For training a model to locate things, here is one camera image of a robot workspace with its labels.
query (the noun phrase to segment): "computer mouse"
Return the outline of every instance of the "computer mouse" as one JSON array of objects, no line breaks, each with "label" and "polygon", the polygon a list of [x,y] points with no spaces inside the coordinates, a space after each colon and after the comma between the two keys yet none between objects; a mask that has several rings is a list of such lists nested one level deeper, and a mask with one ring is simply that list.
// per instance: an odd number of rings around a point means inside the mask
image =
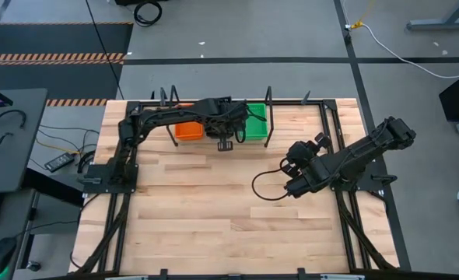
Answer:
[{"label": "computer mouse", "polygon": [[9,265],[16,247],[17,239],[15,237],[6,237],[0,240],[0,274]]}]

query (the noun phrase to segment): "green bin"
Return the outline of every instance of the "green bin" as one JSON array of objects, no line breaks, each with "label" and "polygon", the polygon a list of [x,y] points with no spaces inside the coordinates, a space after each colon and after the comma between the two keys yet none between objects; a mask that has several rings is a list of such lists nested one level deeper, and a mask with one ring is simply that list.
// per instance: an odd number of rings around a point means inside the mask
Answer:
[{"label": "green bin", "polygon": [[[266,104],[264,103],[248,104],[248,110],[258,116],[266,117]],[[259,121],[256,117],[252,117],[251,114],[249,114],[245,126],[246,140],[261,140],[268,137],[267,121]]]}]

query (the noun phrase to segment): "white cable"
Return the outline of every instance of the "white cable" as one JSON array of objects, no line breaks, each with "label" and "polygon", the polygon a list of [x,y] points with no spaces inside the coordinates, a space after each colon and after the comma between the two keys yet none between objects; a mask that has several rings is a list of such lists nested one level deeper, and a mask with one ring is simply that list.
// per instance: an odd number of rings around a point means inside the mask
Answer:
[{"label": "white cable", "polygon": [[351,25],[351,23],[349,22],[349,18],[347,16],[347,5],[345,4],[345,0],[342,0],[342,11],[344,12],[345,22]]},{"label": "white cable", "polygon": [[413,65],[415,67],[418,67],[420,69],[422,69],[423,71],[429,73],[430,75],[433,75],[437,78],[442,78],[442,79],[458,79],[459,78],[459,75],[456,75],[456,76],[442,76],[442,75],[437,75],[436,73],[434,72],[431,72],[430,70],[420,66],[420,65],[417,65],[415,62],[411,62],[411,61],[407,61],[405,60],[404,58],[401,58],[400,56],[396,55],[393,51],[391,51],[391,49],[389,49],[388,47],[386,47],[384,44],[382,44],[376,37],[375,37],[375,34],[373,34],[373,31],[371,30],[371,28],[369,26],[367,26],[366,24],[362,24],[362,27],[365,27],[366,29],[368,29],[368,31],[370,32],[371,34],[371,37],[377,42],[377,44],[379,44],[382,48],[384,48],[386,51],[390,52],[392,55],[394,55],[396,58],[398,58],[400,61],[403,61],[403,62],[406,62],[406,63],[409,63],[410,65]]}]

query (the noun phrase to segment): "plastic bin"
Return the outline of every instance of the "plastic bin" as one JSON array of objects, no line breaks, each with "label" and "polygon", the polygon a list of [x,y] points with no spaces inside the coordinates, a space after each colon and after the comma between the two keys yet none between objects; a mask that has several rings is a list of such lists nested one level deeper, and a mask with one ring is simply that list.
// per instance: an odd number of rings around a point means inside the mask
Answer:
[{"label": "plastic bin", "polygon": [[[266,104],[264,103],[252,103],[248,104],[248,109],[261,117],[266,117]],[[261,140],[268,137],[268,122],[259,121],[256,117],[249,116],[245,123],[245,140]]]},{"label": "plastic bin", "polygon": [[[191,104],[180,104],[183,107],[189,107]],[[174,125],[174,135],[180,140],[199,140],[204,137],[204,126],[196,121],[187,122],[184,124]]]}]

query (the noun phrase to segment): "table leg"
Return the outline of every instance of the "table leg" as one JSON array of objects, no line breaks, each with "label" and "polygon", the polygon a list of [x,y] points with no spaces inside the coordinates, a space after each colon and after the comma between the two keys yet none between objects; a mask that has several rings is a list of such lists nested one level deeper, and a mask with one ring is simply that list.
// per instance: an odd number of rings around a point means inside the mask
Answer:
[{"label": "table leg", "polygon": [[443,19],[416,19],[410,20],[406,25],[408,30],[415,30],[420,28],[437,28],[437,29],[448,29],[448,28],[459,28],[459,3],[455,9],[451,11],[449,15]]},{"label": "table leg", "polygon": [[30,187],[41,194],[49,195],[60,201],[67,202],[80,208],[84,202],[81,191],[76,190],[74,187],[69,187],[66,184],[60,183],[57,180],[51,179],[50,177],[30,168],[26,169],[23,187]]}]

